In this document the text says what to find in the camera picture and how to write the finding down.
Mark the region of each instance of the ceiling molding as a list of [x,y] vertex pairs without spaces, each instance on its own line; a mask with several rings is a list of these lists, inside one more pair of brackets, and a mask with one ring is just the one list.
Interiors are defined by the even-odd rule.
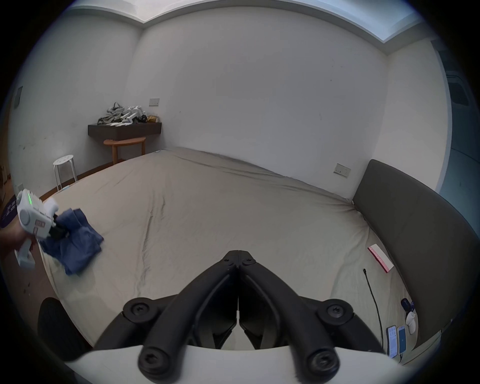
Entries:
[[396,34],[390,36],[386,40],[381,40],[377,36],[373,35],[371,32],[363,28],[362,26],[356,24],[351,20],[341,17],[340,15],[328,12],[326,10],[314,7],[312,5],[307,5],[297,2],[289,2],[282,0],[214,0],[206,1],[194,4],[187,4],[179,6],[178,8],[168,10],[158,16],[151,18],[150,20],[143,21],[139,18],[136,18],[125,12],[113,10],[107,7],[94,6],[94,5],[75,5],[73,4],[68,8],[64,15],[95,15],[106,17],[109,19],[114,19],[117,21],[125,22],[131,25],[135,25],[139,28],[146,29],[155,24],[161,23],[163,21],[173,19],[174,17],[186,15],[193,12],[205,11],[215,8],[226,8],[226,7],[263,7],[263,8],[274,8],[281,9],[285,11],[291,11],[296,13],[305,14],[311,17],[315,17],[320,20],[324,20],[331,24],[337,25],[340,28],[343,28],[362,39],[366,40],[374,47],[379,49],[381,52],[389,55],[392,52],[395,52],[408,44],[414,43],[415,41],[422,40],[424,38],[434,38],[435,33],[432,29],[423,21],[418,21],[418,19],[410,20],[409,17],[401,20],[397,24],[401,23],[403,25],[402,29],[399,30]]

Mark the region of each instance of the smartphone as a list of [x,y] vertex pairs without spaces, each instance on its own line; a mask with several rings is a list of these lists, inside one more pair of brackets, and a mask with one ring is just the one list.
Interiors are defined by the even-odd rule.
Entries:
[[396,326],[387,328],[388,356],[394,358],[397,355]]
[[405,333],[405,326],[398,327],[398,353],[401,355],[407,350],[407,334]]

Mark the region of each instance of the blue cloth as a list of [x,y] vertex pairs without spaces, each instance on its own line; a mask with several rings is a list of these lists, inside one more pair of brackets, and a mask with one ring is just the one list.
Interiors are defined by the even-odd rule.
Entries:
[[57,223],[68,230],[69,236],[60,240],[47,237],[40,245],[44,252],[60,261],[67,275],[81,272],[102,250],[103,237],[88,224],[81,209],[66,210],[57,217]]

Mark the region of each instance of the dark wooden shelf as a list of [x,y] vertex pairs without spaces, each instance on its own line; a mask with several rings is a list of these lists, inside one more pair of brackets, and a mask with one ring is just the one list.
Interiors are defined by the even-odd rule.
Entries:
[[149,135],[160,135],[162,132],[162,123],[134,123],[112,127],[110,125],[89,125],[88,136],[99,140],[127,140],[135,137]]

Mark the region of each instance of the white stool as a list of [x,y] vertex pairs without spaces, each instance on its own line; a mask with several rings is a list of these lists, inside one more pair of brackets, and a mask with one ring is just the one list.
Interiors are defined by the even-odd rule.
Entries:
[[[75,165],[73,164],[73,155],[63,156],[63,157],[61,157],[61,158],[59,158],[59,159],[57,159],[53,162],[53,173],[55,174],[55,182],[57,183],[57,191],[62,189],[59,165],[65,164],[67,161],[70,162],[70,166],[72,167],[73,178],[75,179],[75,181],[78,181],[77,180],[77,172],[75,172]],[[59,181],[57,180],[57,172],[55,172],[55,167],[57,167],[57,172],[59,174],[60,189],[59,189]]]

